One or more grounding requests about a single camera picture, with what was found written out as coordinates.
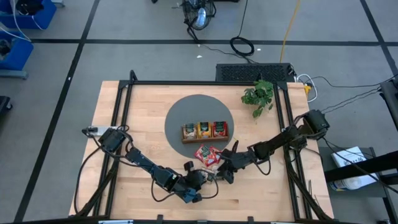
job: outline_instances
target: red snack bag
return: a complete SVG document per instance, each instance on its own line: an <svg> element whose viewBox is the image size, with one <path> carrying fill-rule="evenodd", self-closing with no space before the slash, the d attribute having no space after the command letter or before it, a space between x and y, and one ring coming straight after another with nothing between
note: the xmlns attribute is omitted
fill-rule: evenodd
<svg viewBox="0 0 398 224"><path fill-rule="evenodd" d="M206 167L209 167L214 163L219 163L220 161L220 156L214 151L215 148L212 146L210 148L202 144L195 153L195 157L198 158L204 165L206 165Z"/></svg>
<svg viewBox="0 0 398 224"><path fill-rule="evenodd" d="M225 137L227 136L228 127L225 121L217 121L213 123L213 137Z"/></svg>
<svg viewBox="0 0 398 224"><path fill-rule="evenodd" d="M220 150L218 150L216 147L214 146L210 146L210 151L214 152L214 154L216 155L216 160L217 160L217 164L220 162L221 160L221 156L219 155Z"/></svg>

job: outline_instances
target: wooden tabletop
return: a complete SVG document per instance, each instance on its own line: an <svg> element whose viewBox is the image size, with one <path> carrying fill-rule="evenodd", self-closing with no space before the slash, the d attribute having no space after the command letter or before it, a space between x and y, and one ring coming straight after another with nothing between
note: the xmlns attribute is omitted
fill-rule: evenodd
<svg viewBox="0 0 398 224"><path fill-rule="evenodd" d="M194 94L215 97L230 110L234 119L234 135L239 140L238 151L259 141L266 141L280 133L275 106L264 111L260 118L253 119L253 107L241 103L240 97L249 86L195 86L195 85L134 85L127 117L129 134L134 138L134 145L154 163L170 167L185 175L183 164L191 160L174 151L164 133L165 117L171 106L179 99ZM307 99L301 83L288 83L293 116L308 111ZM109 126L118 90L118 82L102 83L93 118L95 126ZM288 125L283 93L280 92L285 125ZM120 124L124 102L118 117ZM234 140L226 148L231 149ZM318 151L316 141L308 140L309 149ZM96 149L93 140L88 140L85 155ZM95 154L87 163L80 179L78 208L91 197L98 186L102 152ZM301 152L305 180L312 182L312 195L321 208L333 217L330 198L323 176L319 156L313 152ZM194 161L196 168L203 167L199 160ZM248 166L235 173L234 183L219 181L220 192L217 197L198 203L184 203L177 196L164 202L155 202L150 194L150 175L135 167L119 166L118 179L114 194L111 218L115 219L156 219L161 214L165 220L224 220L245 221L253 216L255 221L294 221L290 201L289 185L283 157L283 150L278 149L271 157L272 170L268 176L262 175L256 166ZM268 162L260 165L264 172ZM215 184L205 184L200 190L202 196L213 195ZM300 216L305 217L300 191L296 188ZM157 198L163 198L167 192L154 187ZM103 194L101 213L108 190Z"/></svg>

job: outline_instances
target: yellow package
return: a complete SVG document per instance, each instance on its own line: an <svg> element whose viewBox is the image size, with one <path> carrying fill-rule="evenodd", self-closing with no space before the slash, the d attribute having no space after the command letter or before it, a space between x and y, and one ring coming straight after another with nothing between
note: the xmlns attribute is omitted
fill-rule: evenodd
<svg viewBox="0 0 398 224"><path fill-rule="evenodd" d="M210 122L198 122L198 139L211 138L211 124Z"/></svg>

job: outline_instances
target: yellow cable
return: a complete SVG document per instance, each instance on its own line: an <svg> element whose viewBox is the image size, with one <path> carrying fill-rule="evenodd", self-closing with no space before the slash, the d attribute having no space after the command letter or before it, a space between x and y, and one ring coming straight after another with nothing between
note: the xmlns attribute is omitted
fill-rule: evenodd
<svg viewBox="0 0 398 224"><path fill-rule="evenodd" d="M290 20L289 27L287 28L287 31L286 31L286 34L285 34L285 37L284 37L284 43L282 44L282 51L280 53L279 63L282 63L282 58L284 57L284 53L285 53L286 39L287 39L287 36L288 36L288 34L290 32L290 29L292 28L293 21L296 18L296 14L297 14L297 11L299 10L299 7L300 7L300 0L297 0L296 8L294 9L292 19Z"/></svg>

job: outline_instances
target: potted plant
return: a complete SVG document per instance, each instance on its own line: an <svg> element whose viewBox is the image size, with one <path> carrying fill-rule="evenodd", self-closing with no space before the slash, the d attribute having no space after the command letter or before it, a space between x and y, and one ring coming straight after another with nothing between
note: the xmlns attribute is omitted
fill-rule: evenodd
<svg viewBox="0 0 398 224"><path fill-rule="evenodd" d="M241 97L242 103L247 105L259 105L253 111L253 118L261 115L266 106L268 110L272 109L272 97L274 96L273 84L264 80L254 82L254 88L247 88L244 90L244 96Z"/></svg>

